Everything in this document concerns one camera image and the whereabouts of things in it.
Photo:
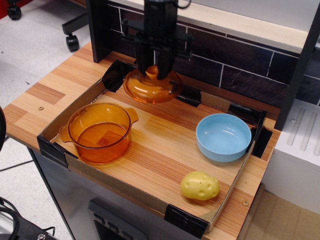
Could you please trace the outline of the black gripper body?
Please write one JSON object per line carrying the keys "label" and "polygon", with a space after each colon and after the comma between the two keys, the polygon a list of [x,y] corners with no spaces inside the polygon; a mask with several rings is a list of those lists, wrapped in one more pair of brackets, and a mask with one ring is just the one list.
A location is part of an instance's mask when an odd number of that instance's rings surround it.
{"label": "black gripper body", "polygon": [[192,55],[193,37],[177,27],[178,10],[186,9],[191,1],[180,5],[177,0],[145,0],[142,20],[123,18],[122,39],[125,42],[148,44],[155,52],[161,48],[176,50],[176,57],[189,59]]}

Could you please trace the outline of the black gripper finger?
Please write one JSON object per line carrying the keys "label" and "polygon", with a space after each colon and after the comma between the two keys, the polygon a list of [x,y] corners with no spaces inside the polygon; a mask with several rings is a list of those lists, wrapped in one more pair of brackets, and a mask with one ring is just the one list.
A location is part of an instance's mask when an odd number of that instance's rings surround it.
{"label": "black gripper finger", "polygon": [[154,50],[142,42],[136,42],[134,48],[138,70],[146,75],[146,70],[154,64]]}
{"label": "black gripper finger", "polygon": [[157,58],[158,75],[157,79],[162,80],[167,77],[172,70],[177,51],[173,48],[163,47],[159,50]]}

